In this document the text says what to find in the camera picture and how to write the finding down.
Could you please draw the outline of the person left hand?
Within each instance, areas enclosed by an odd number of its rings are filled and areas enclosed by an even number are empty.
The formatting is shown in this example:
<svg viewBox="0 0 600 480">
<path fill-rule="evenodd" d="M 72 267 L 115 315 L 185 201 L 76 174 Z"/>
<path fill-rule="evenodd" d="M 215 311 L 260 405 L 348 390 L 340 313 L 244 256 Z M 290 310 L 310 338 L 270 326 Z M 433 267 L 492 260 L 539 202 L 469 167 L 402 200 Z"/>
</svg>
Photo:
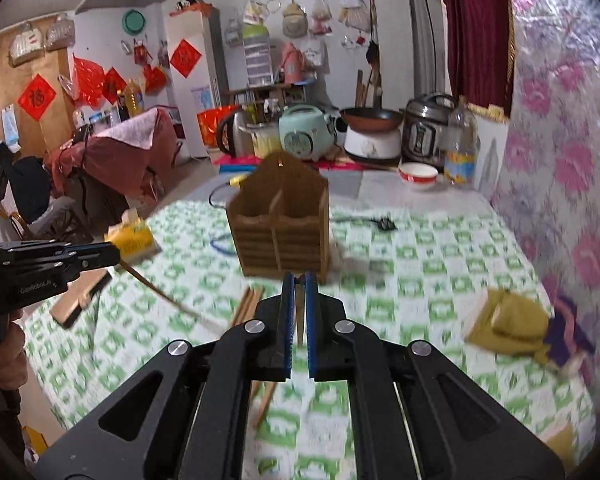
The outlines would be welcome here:
<svg viewBox="0 0 600 480">
<path fill-rule="evenodd" d="M 0 389 L 15 391 L 28 380 L 27 356 L 24 351 L 26 335 L 17 323 L 23 310 L 9 315 L 8 330 L 0 343 Z"/>
</svg>

